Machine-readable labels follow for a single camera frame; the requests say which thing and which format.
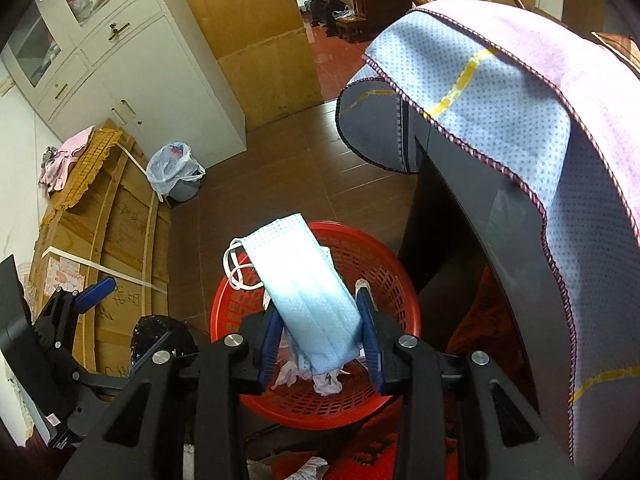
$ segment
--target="face mask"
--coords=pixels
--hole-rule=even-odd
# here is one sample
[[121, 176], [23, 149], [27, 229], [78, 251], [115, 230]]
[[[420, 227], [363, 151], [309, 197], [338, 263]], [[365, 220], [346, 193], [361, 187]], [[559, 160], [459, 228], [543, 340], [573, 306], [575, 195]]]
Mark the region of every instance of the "face mask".
[[[244, 247], [250, 264], [239, 264], [235, 252], [239, 246]], [[306, 358], [313, 374], [341, 368], [360, 354], [358, 308], [301, 215], [235, 238], [225, 251], [223, 266], [236, 290], [264, 285], [287, 327], [290, 346], [299, 351], [300, 358]], [[246, 285], [242, 277], [242, 269], [251, 266], [261, 280], [256, 285]]]

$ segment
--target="wooden chair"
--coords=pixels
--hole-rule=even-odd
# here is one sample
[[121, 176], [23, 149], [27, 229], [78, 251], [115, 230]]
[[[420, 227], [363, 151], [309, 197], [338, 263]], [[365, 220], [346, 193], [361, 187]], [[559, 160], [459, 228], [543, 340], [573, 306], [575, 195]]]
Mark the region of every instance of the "wooden chair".
[[365, 16], [365, 0], [353, 0], [353, 16], [337, 18], [335, 26], [338, 28], [338, 36], [341, 38], [344, 32], [347, 41], [353, 43], [355, 38], [360, 38], [367, 31], [367, 18]]

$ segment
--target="yellow stripe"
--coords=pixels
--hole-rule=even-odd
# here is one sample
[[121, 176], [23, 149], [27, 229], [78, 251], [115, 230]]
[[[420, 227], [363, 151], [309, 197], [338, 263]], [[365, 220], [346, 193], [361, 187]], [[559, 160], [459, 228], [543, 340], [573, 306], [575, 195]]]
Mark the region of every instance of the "yellow stripe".
[[340, 117], [342, 117], [345, 113], [351, 110], [353, 107], [364, 101], [367, 97], [371, 97], [373, 95], [396, 95], [396, 92], [393, 90], [369, 90], [364, 92], [364, 94], [360, 95], [353, 103], [351, 103], [346, 108], [340, 110]]
[[608, 372], [603, 372], [592, 378], [589, 378], [569, 399], [570, 403], [574, 403], [576, 400], [580, 399], [586, 391], [600, 383], [607, 383], [609, 381], [615, 381], [618, 379], [624, 379], [628, 377], [638, 377], [640, 376], [640, 366], [629, 366], [627, 368], [618, 368], [617, 370], [609, 370]]
[[443, 113], [444, 110], [449, 108], [453, 101], [460, 97], [460, 94], [462, 94], [463, 90], [471, 82], [471, 78], [474, 76], [474, 73], [480, 63], [485, 59], [489, 59], [491, 56], [494, 56], [496, 52], [498, 52], [496, 48], [484, 48], [473, 54], [473, 56], [469, 58], [469, 61], [466, 62], [465, 69], [462, 71], [462, 74], [460, 74], [455, 84], [451, 87], [449, 93], [447, 93], [447, 95], [445, 95], [431, 110], [426, 111], [423, 114], [424, 118], [436, 118]]

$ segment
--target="white cabinet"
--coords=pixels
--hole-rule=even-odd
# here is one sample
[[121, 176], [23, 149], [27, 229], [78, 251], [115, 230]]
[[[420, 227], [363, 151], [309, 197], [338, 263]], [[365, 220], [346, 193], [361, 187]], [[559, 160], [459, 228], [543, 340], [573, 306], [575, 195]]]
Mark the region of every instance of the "white cabinet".
[[246, 148], [185, 0], [36, 0], [1, 57], [61, 140], [111, 118], [148, 157], [181, 140], [209, 167]]

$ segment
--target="metal screw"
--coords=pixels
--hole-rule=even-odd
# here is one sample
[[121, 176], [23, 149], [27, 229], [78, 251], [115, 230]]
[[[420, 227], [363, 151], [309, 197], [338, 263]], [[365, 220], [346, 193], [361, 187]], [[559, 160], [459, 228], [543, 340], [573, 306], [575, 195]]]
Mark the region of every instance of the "metal screw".
[[418, 338], [410, 334], [404, 334], [398, 338], [398, 343], [405, 348], [413, 348], [418, 344]]
[[489, 362], [489, 356], [481, 350], [476, 350], [471, 354], [471, 360], [477, 365], [483, 366]]
[[163, 365], [169, 359], [171, 359], [171, 354], [167, 350], [158, 350], [151, 358], [157, 365]]
[[229, 334], [225, 337], [225, 345], [227, 346], [240, 346], [244, 341], [244, 337], [240, 334]]

